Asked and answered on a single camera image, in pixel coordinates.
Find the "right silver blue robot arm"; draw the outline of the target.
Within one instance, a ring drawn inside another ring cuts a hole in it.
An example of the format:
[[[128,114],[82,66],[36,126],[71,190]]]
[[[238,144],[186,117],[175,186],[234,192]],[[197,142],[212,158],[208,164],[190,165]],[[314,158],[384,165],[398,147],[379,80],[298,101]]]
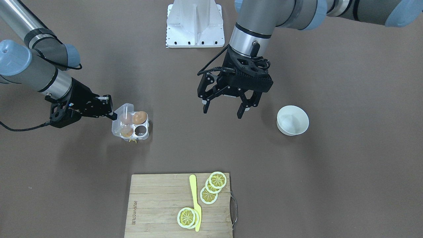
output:
[[[57,36],[20,0],[2,0],[1,18],[24,41],[1,42],[1,83],[18,83],[51,102],[50,119],[41,126],[63,128],[82,117],[117,119],[112,97],[99,96],[66,73],[82,69],[80,54]]]

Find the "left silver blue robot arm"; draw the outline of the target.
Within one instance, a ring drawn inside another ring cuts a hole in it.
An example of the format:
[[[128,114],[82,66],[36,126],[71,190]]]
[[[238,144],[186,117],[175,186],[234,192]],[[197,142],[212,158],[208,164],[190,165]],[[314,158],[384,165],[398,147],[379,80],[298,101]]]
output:
[[[239,97],[237,117],[257,107],[273,80],[264,53],[276,27],[312,30],[326,17],[404,27],[422,12],[421,0],[236,0],[238,18],[230,42],[223,48],[222,66],[202,68],[197,94],[203,113],[221,95]]]

